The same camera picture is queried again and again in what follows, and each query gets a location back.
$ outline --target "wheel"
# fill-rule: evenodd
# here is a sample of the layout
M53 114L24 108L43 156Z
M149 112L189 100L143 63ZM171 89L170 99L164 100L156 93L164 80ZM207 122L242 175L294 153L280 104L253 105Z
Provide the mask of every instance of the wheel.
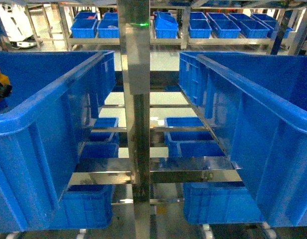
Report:
M15 49L15 50L20 49L20 46L17 45L17 42L11 41L10 44L11 44L12 49Z
M205 231L205 239L214 239L211 231Z
M262 223L261 227L265 230L270 229L270 225L267 222Z
M203 227L204 231L209 231L210 230L210 225L209 224L203 224L202 227Z
M273 229L266 230L266 235L269 239L277 239L277 233Z
M19 239L20 238L20 233L19 232L14 232L11 234L8 234L6 239Z
M87 239L87 234L80 233L77 235L76 239Z

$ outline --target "blue plastic crate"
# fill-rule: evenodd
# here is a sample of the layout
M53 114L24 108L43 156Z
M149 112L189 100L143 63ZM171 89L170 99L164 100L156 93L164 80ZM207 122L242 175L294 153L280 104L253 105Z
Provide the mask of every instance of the blue plastic crate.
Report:
M179 66L179 86L188 96L195 106L203 103L204 89L206 81L204 80L205 67L196 60L200 52L181 52ZM235 52L226 52L225 54L236 54Z
M173 16L170 16L165 13L157 12L157 16L154 21L154 25L156 29L159 30L178 30L178 23L174 19Z
M155 29L156 38L177 38L178 29Z
M183 213L190 224L264 221L243 183L184 183L183 194Z
M207 17L209 20L229 20L224 13L208 12Z
M212 29L219 38L237 38L241 31L231 20L215 20Z
M97 19L97 13L91 11L80 11L74 18L76 19Z
M98 80L115 77L113 56L0 52L13 86L0 114L0 232L49 226L98 117Z
M104 117L98 118L94 127L118 127L118 118L115 117ZM106 143L117 143L119 144L119 133L118 132L102 132L95 133L91 132L89 135L90 141L106 142Z
M270 31L260 21L255 20L240 21L240 28L246 38L266 38Z
M166 117L165 126L203 126L198 117ZM169 149L169 157L177 157L179 142L209 141L212 136L207 131L164 132L164 142Z
M157 16L159 13L168 14L169 16L172 16L171 12L167 11L154 11L153 14Z
M253 20L253 18L243 14L243 13L229 13L228 17L230 20L234 21L235 24L238 25L238 27L241 28L240 26L240 21L246 21L246 20Z
M190 13L190 20L207 20L206 15L203 12L196 11Z
M97 26L99 38L118 38L119 29L117 20L101 20Z
M95 38L96 19L76 19L71 26L73 38Z
M119 144L103 142L87 142L81 154L84 158L118 158Z
M276 24L278 24L277 21L262 21L262 22L270 30L268 33L268 37L272 37L272 35L276 35L278 33L277 31L274 31ZM294 31L294 30L288 27L283 38L288 38L290 31Z
M228 6L230 4L230 1L216 1L216 0L211 0L206 2L202 6Z
M209 38L212 29L207 20L190 20L190 38Z
M85 158L117 158L115 143L86 143L81 160ZM113 213L112 185L71 186L64 194L60 209L49 229L102 229L109 226Z
M277 21L275 18L261 13L253 13L251 17L257 21Z
M116 13L116 12L106 12L104 14L103 20L117 20L118 21L118 13Z
M203 55L200 109L245 186L271 226L307 226L307 57Z
M103 229L112 217L112 185L74 185L64 194L49 229Z
M177 144L177 152L177 157L224 156L219 145L213 139L203 142L179 142Z

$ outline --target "white robot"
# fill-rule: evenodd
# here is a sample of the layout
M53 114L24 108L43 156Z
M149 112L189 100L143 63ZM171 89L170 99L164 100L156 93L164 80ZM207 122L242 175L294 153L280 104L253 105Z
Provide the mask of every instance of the white robot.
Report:
M20 5L0 3L0 18L12 48L36 46L29 20Z

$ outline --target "floor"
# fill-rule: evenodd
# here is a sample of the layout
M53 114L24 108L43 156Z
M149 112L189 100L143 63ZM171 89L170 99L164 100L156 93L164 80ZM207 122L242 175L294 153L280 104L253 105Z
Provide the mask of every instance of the floor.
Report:
M55 10L50 6L46 7L48 18L52 25L54 39L62 39L58 16ZM41 10L31 11L32 19L41 38L49 38L47 27L44 22ZM115 53L115 70L121 71L120 49L119 46L96 46L88 45L76 48L76 50L114 50ZM254 54L265 54L265 49L256 46L189 46L189 51L244 51ZM29 50L19 51L66 51L63 41L45 41L41 50L37 47ZM178 71L179 70L179 53L178 47L174 46L151 46L151 70L152 71ZM281 51L280 54L287 54L287 51ZM111 93L106 99L107 105L123 105L123 93ZM169 92L151 93L151 104L187 104L181 93ZM126 117L124 109L102 109L100 117L118 117L119 126L126 126ZM152 126L164 125L165 117L195 116L190 108L182 109L151 109ZM166 147L151 148L151 157L167 157L168 149ZM127 148L120 148L119 157L128 157ZM176 198L179 197L179 186L176 184L155 185L157 197ZM116 196L125 193L124 198L132 198L130 185L127 188L118 186ZM202 239L203 233L201 226L189 225L182 214L182 203L165 204L157 209L153 207L151 215L151 236L153 239ZM88 230L90 239L134 239L135 225L133 216L133 205L114 205L114 217L111 225L104 230ZM264 239L265 235L257 225L213 225L215 239ZM280 239L307 239L307 228L286 228L276 229ZM27 232L22 237L24 239L74 239L78 235L78 230L54 230L54 231L37 231ZM0 235L0 239L6 238L5 234Z

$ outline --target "storage rack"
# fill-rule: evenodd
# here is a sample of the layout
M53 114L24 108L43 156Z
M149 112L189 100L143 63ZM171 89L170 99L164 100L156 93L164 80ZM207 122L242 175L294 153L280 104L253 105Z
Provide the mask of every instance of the storage rack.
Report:
M182 25L180 26L178 30L178 38L177 39L158 39L155 38L155 32L153 24L151 24L151 39L150 43L151 45L178 45L181 49L186 49L188 45L269 45L271 40L266 39L248 39L245 38L242 34L240 34L239 38L237 39L219 39L215 36L212 36L209 39L191 39L189 37L188 27L189 27L189 16L190 12L194 10L201 10L201 9L251 9L257 11L257 9L280 9L280 15L281 18L284 15L284 12L287 9L292 9L293 13L291 16L289 16L289 24L292 24L295 20L296 16L299 16L304 9L307 8L307 2L299 2L297 1L296 4L293 2L289 4L290 8L281 8L281 5L279 3L281 1L274 0L274 1L245 1L244 4L242 4L241 7L229 7L229 6L203 6L205 3L207 3L207 0L199 0L194 3L192 3L189 6L183 6L183 5L171 5L168 1L151 1L151 8L154 9L177 9L181 11L182 15ZM84 6L91 6L91 5L85 5L85 4L77 4L77 3L59 3L57 10L59 12L60 18L61 18L61 27L63 32L63 37L65 41L66 48L68 50L72 49L72 46L79 45L79 44L99 44L99 45L119 45L120 40L118 38L72 38L68 24L65 17L65 7L84 7ZM116 8L116 5L103 5L103 6L96 6L97 8ZM290 46L294 39L296 37L296 32L291 32L289 37L287 39L282 40L282 44L286 46Z
M58 5L58 10L63 18L65 5ZM204 120L197 107L192 105L188 98L186 105L150 105L150 92L163 91L166 86L176 85L177 77L174 72L150 72L150 27L142 27L135 23L149 22L150 1L118 0L118 14L120 26L120 46L122 60L122 78L124 86L124 106L110 106L113 108L124 107L126 110L127 127L96 128L95 132L121 132L127 133L129 158L107 159L106 167L101 167L99 160L89 160L77 166L71 185L85 184L90 180L93 184L131 184L133 192L136 238L150 238L150 207L168 200L151 197L150 185L156 183L181 183L181 182L235 182L241 181L236 168L227 157L203 157L195 159L173 158L172 168L168 166L168 158L150 158L151 137L164 131L202 131L211 129ZM176 7L184 9L183 19L188 18L190 7ZM290 21L293 10L283 9L281 27L275 39L270 39L268 54L277 54L286 26ZM289 54L297 55L302 49L307 34L307 9L301 25L295 35L295 40L290 47ZM184 108L190 107L199 116L204 127L150 127L150 108ZM160 162L165 162L166 167L161 167ZM214 165L205 170L203 165ZM131 203L131 200L121 201L120 204Z

